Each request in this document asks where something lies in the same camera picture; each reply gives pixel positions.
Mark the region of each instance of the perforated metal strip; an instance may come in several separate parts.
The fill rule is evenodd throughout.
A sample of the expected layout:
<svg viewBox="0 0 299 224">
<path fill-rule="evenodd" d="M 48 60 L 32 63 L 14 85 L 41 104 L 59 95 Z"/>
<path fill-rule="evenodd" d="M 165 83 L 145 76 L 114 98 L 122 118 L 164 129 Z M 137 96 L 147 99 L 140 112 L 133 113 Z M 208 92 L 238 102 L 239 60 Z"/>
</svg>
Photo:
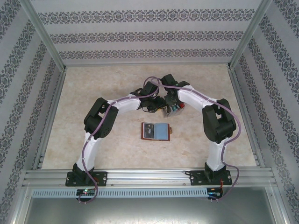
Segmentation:
<svg viewBox="0 0 299 224">
<path fill-rule="evenodd" d="M 34 198 L 74 198 L 76 189 L 35 189 Z M 101 198 L 145 198 L 145 197 L 206 197 L 206 188 L 175 189 L 100 189 Z"/>
</svg>

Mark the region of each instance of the beige marble floor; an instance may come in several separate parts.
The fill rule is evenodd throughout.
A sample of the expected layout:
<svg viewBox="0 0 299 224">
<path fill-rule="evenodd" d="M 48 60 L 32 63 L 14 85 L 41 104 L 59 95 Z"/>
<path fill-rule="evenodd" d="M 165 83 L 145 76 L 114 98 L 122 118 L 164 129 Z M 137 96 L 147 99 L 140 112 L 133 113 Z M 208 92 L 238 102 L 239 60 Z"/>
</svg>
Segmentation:
<svg viewBox="0 0 299 224">
<path fill-rule="evenodd" d="M 256 166 L 225 65 L 140 65 L 69 68 L 42 169 L 71 169 L 84 142 L 83 120 L 95 100 L 117 99 L 142 87 L 148 76 L 171 73 L 212 98 L 226 98 L 242 123 L 242 134 L 227 147 L 226 162 Z M 171 140 L 140 139 L 141 122 L 170 123 Z M 162 117 L 142 110 L 119 115 L 111 133 L 102 141 L 96 168 L 186 168 L 203 167 L 209 142 L 203 131 L 202 115 L 189 105 L 176 117 Z"/>
</svg>

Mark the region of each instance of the enclosure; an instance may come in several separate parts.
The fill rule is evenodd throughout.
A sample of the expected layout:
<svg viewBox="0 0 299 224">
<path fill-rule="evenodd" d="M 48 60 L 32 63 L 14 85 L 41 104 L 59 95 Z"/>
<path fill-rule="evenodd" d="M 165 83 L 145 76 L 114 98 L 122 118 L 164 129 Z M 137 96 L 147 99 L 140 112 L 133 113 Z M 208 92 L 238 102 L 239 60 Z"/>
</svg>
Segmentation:
<svg viewBox="0 0 299 224">
<path fill-rule="evenodd" d="M 298 0 L 0 6 L 0 223 L 299 223 Z M 227 99 L 240 119 L 241 135 L 226 148 L 225 162 L 240 170 L 230 195 L 210 203 L 208 187 L 185 175 L 204 170 L 209 154 L 202 114 L 186 105 L 170 118 L 118 115 L 95 158 L 106 186 L 79 204 L 84 187 L 65 181 L 95 100 L 167 74 Z M 141 140 L 141 122 L 169 123 L 171 140 Z"/>
</svg>

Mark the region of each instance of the small card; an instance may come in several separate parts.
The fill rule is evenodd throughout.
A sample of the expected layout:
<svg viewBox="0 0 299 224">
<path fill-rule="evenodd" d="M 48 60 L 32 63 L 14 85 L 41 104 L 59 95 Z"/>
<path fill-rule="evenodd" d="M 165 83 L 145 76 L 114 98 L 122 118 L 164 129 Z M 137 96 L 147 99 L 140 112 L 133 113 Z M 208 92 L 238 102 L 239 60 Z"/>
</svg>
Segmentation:
<svg viewBox="0 0 299 224">
<path fill-rule="evenodd" d="M 171 127 L 166 123 L 141 123 L 141 139 L 170 141 Z"/>
</svg>

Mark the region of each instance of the patterned wallpaper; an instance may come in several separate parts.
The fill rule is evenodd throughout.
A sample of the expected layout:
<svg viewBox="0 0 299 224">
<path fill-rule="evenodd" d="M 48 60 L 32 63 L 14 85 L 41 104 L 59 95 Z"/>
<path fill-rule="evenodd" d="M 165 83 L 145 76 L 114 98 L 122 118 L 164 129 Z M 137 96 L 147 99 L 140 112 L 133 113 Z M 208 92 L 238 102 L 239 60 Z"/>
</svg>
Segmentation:
<svg viewBox="0 0 299 224">
<path fill-rule="evenodd" d="M 235 67 L 264 162 L 299 223 L 299 4 L 275 0 Z"/>
<path fill-rule="evenodd" d="M 231 59 L 261 0 L 34 0 L 66 65 Z"/>
<path fill-rule="evenodd" d="M 0 3 L 0 224 L 32 168 L 60 71 L 17 0 Z"/>
</svg>

